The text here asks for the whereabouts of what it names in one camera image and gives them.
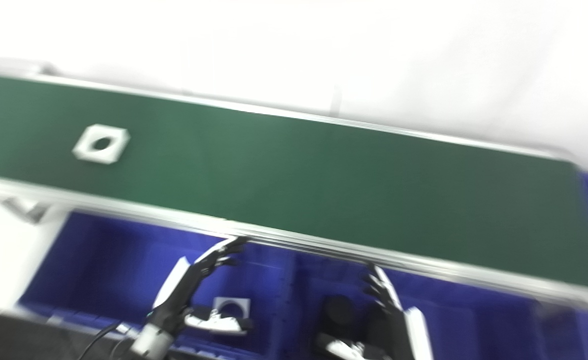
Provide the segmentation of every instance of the white square part in bin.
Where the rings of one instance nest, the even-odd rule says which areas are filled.
[[[127,129],[95,123],[85,128],[72,153],[79,160],[112,164],[121,157],[129,140]]]

